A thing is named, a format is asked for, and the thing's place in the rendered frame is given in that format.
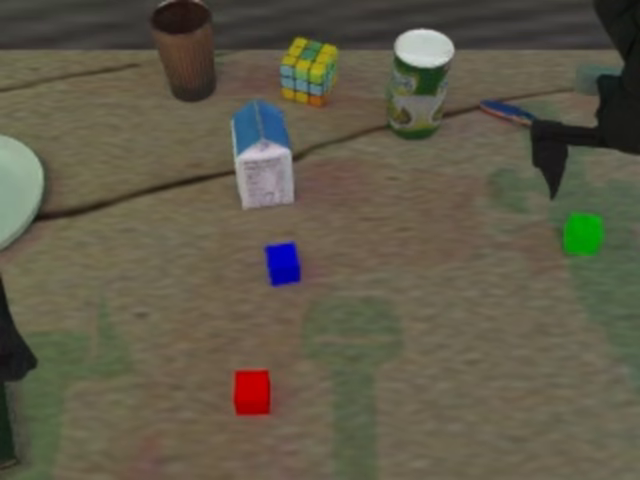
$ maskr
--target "rubik's cube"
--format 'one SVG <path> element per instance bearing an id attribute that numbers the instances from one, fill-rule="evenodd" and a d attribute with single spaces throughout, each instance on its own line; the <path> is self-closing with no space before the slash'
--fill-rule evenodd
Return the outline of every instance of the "rubik's cube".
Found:
<path id="1" fill-rule="evenodd" d="M 297 37 L 280 63 L 280 86 L 287 100 L 321 107 L 336 83 L 338 49 Z"/>

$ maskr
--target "plate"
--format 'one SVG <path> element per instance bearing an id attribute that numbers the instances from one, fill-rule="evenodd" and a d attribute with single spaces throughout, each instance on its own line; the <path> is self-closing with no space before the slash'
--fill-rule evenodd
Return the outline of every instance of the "plate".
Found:
<path id="1" fill-rule="evenodd" d="M 0 250 L 17 240 L 40 210 L 44 169 L 18 140 L 0 135 Z"/>

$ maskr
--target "wooden table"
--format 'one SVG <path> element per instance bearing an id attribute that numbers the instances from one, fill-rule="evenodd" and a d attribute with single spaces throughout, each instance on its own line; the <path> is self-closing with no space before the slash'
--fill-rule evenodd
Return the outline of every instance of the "wooden table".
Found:
<path id="1" fill-rule="evenodd" d="M 41 362 L 7 478 L 637 478 L 640 163 L 575 149 L 550 203 L 526 132 L 475 109 L 592 124 L 574 71 L 615 54 L 460 52 L 424 142 L 384 127 L 390 52 L 342 52 L 326 109 L 279 98 L 279 56 L 224 52 L 216 95 L 182 104 L 153 52 L 0 54 L 0 132 L 50 186 L 0 254 Z M 286 113 L 294 206 L 240 210 L 229 119 L 253 97 Z M 563 255 L 571 211 L 603 216 L 599 257 Z M 304 279 L 273 289 L 262 248 L 288 240 Z M 233 414 L 247 367 L 270 417 Z"/>

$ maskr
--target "green can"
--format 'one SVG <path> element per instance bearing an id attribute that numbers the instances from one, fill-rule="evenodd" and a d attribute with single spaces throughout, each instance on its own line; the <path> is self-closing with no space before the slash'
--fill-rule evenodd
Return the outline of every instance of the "green can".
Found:
<path id="1" fill-rule="evenodd" d="M 451 39 L 436 30 L 409 30 L 396 39 L 387 121 L 398 136 L 427 138 L 438 130 L 454 54 Z"/>

